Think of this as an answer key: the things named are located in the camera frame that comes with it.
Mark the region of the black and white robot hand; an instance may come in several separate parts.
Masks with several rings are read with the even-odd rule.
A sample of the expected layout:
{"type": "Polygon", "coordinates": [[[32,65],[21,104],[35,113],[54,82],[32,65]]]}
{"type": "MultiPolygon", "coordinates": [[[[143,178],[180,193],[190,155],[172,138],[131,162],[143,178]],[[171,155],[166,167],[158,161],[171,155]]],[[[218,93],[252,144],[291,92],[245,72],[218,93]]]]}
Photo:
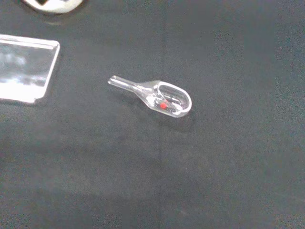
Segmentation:
{"type": "Polygon", "coordinates": [[[23,2],[34,10],[49,14],[65,14],[83,3],[82,0],[23,0],[23,2]]]}

